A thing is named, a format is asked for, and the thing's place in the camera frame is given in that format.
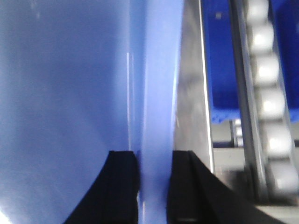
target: white roller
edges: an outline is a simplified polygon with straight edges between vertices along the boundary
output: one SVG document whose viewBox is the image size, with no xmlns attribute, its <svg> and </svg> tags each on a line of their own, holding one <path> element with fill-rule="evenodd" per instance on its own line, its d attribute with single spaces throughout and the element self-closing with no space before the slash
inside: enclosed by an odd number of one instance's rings
<svg viewBox="0 0 299 224">
<path fill-rule="evenodd" d="M 299 192 L 299 177 L 289 161 L 271 161 L 268 170 L 270 193 L 276 198 L 296 195 Z"/>
<path fill-rule="evenodd" d="M 274 31 L 271 23 L 248 26 L 247 32 L 251 55 L 264 54 L 272 50 Z"/>
<path fill-rule="evenodd" d="M 283 123 L 261 125 L 261 140 L 264 154 L 269 158 L 286 158 L 292 150 L 290 130 Z"/>
<path fill-rule="evenodd" d="M 268 19 L 268 0 L 246 0 L 245 17 L 247 24 L 261 23 Z"/>
<path fill-rule="evenodd" d="M 280 119 L 285 112 L 285 97 L 281 89 L 256 90 L 256 108 L 259 119 Z"/>
<path fill-rule="evenodd" d="M 279 61 L 276 54 L 253 57 L 251 67 L 255 86 L 273 85 L 278 81 Z"/>
</svg>

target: blue surface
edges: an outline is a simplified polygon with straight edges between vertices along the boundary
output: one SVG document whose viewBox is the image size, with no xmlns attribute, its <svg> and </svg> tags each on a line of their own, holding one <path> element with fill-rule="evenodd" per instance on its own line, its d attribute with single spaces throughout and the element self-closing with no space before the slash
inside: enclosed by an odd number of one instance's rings
<svg viewBox="0 0 299 224">
<path fill-rule="evenodd" d="M 206 56 L 213 123 L 240 117 L 227 0 L 204 2 Z M 272 0 L 290 117 L 299 121 L 298 1 Z"/>
<path fill-rule="evenodd" d="M 109 150 L 166 223 L 183 3 L 0 0 L 0 223 L 62 223 Z"/>
</svg>

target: blue container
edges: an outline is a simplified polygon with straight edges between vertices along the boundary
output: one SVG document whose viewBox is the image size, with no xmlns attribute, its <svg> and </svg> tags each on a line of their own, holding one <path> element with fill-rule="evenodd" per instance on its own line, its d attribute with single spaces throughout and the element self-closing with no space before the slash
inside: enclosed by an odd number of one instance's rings
<svg viewBox="0 0 299 224">
<path fill-rule="evenodd" d="M 240 117 L 227 0 L 204 2 L 207 67 L 213 123 Z M 292 122 L 299 121 L 299 8 L 296 0 L 272 1 L 287 102 Z"/>
</svg>

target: blue plastic crate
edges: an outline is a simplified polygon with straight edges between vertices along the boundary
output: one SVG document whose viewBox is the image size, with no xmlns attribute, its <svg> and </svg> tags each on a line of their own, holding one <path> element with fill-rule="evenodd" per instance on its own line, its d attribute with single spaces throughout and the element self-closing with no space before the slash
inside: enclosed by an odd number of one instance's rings
<svg viewBox="0 0 299 224">
<path fill-rule="evenodd" d="M 299 8 L 296 1 L 273 0 L 276 31 L 292 122 L 299 121 Z M 240 117 L 227 0 L 204 1 L 206 56 L 212 122 Z"/>
</svg>

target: gray metal surface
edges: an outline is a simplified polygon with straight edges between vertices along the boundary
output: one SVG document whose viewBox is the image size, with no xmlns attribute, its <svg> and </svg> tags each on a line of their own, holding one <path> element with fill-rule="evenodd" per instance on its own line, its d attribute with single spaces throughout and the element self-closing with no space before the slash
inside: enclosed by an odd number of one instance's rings
<svg viewBox="0 0 299 224">
<path fill-rule="evenodd" d="M 185 1 L 175 150 L 192 150 L 214 172 L 201 1 Z"/>
</svg>

